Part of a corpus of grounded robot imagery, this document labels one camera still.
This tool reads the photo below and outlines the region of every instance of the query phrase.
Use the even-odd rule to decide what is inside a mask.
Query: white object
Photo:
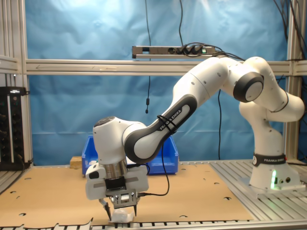
[[[96,164],[96,163],[97,163],[97,161],[90,161],[88,164],[92,165],[92,164]]]
[[[114,209],[112,214],[111,223],[129,223],[132,222],[134,213],[128,213],[125,208]]]

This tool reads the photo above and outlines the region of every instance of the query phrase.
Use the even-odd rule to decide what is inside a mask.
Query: blue plastic bin
[[[88,136],[83,152],[82,152],[82,174],[86,174],[86,170],[90,167],[91,161],[98,160],[98,153],[96,152],[93,136]]]
[[[147,163],[150,167],[150,175],[164,174],[161,155],[162,151],[160,149],[156,158]],[[178,150],[172,137],[169,137],[164,142],[163,156],[166,172],[168,174],[176,174],[178,172],[179,157]],[[86,170],[90,167],[89,163],[91,161],[97,160],[98,154],[94,146],[94,138],[93,136],[89,136],[82,152],[82,174],[86,174]]]

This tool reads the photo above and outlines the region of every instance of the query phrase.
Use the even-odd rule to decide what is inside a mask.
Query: wooden block
[[[71,169],[80,169],[80,168],[82,168],[82,158],[81,157],[72,157],[70,168]]]

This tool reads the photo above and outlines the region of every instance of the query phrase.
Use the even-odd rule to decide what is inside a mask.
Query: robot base
[[[298,172],[287,163],[279,165],[261,164],[258,167],[253,167],[250,180],[240,178],[239,183],[256,198],[262,194],[306,190],[306,186],[300,181]]]

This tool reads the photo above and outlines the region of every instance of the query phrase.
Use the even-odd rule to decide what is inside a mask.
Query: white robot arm
[[[109,197],[114,208],[134,206],[137,194],[148,189],[147,168],[129,168],[149,162],[163,142],[220,88],[241,102],[255,100],[263,89],[263,76],[248,65],[228,57],[211,57],[195,66],[174,86],[170,107],[151,125],[107,117],[93,128],[98,163],[86,172],[88,199],[99,199],[109,217]]]
[[[123,133],[124,151],[136,163],[156,157],[162,143],[220,88],[241,102],[256,99],[263,77],[250,66],[228,57],[212,57],[185,74],[174,86],[170,107],[150,126],[129,126]]]
[[[99,199],[109,217],[108,204],[103,200],[106,197],[111,199],[114,208],[134,206],[136,212],[140,199],[138,193],[149,187],[147,168],[141,164],[155,158],[163,142],[219,89],[241,102],[240,112],[252,125],[255,157],[259,159],[251,184],[268,189],[273,169],[281,166],[281,162],[287,165],[282,153],[281,134],[273,130],[268,121],[298,120],[304,113],[304,104],[300,98],[287,94],[278,86],[264,59],[253,57],[241,64],[221,56],[211,57],[186,73],[174,86],[170,107],[151,125],[113,116],[94,125],[98,163],[86,172],[88,199]],[[126,156],[138,167],[129,168]],[[277,159],[278,165],[265,159]],[[290,174],[292,185],[298,184],[299,177],[295,171]],[[286,181],[285,174],[280,173],[280,176]]]

